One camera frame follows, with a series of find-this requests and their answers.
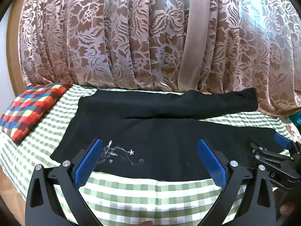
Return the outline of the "black embroidered pants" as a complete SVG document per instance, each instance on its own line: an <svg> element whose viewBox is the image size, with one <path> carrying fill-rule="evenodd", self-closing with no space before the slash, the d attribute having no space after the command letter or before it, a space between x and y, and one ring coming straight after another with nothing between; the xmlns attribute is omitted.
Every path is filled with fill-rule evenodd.
<svg viewBox="0 0 301 226"><path fill-rule="evenodd" d="M96 171L126 178L183 182L210 176L198 156L199 140L221 151L229 160L252 167L248 143L253 138L280 153L271 128L235 127L210 118L258 108L254 88L224 94L160 94L104 91L81 97L51 159L72 160L94 139L103 142Z"/></svg>

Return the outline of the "blue object behind bed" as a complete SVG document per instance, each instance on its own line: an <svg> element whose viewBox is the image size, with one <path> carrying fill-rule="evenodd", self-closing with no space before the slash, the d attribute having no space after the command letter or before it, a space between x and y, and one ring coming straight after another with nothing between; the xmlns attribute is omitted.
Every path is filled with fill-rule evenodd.
<svg viewBox="0 0 301 226"><path fill-rule="evenodd" d="M301 112L300 111L295 114L289 115L288 117L296 127L301 125Z"/></svg>

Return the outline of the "multicolour checkered pillow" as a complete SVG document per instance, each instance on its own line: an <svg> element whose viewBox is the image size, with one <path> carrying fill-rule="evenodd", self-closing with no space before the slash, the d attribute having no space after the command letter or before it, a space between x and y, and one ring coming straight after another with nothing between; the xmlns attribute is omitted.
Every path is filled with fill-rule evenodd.
<svg viewBox="0 0 301 226"><path fill-rule="evenodd" d="M71 86L72 83L29 86L1 116L1 132L18 143Z"/></svg>

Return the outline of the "brown floral curtain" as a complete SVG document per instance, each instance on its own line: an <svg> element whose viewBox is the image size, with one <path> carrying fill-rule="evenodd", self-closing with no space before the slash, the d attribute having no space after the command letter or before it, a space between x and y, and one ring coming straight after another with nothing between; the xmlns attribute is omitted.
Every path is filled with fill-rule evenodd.
<svg viewBox="0 0 301 226"><path fill-rule="evenodd" d="M290 0L24 0L26 85L227 93L300 110L300 16Z"/></svg>

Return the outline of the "wooden door frame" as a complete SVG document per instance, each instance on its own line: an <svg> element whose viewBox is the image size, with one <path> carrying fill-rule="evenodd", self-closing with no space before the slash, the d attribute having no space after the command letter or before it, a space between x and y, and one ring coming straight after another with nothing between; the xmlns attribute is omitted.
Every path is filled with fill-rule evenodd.
<svg viewBox="0 0 301 226"><path fill-rule="evenodd" d="M18 29L19 20L24 0L14 0L8 17L7 25L7 64L10 81L15 96L25 91L25 84L22 79L19 54L18 54Z"/></svg>

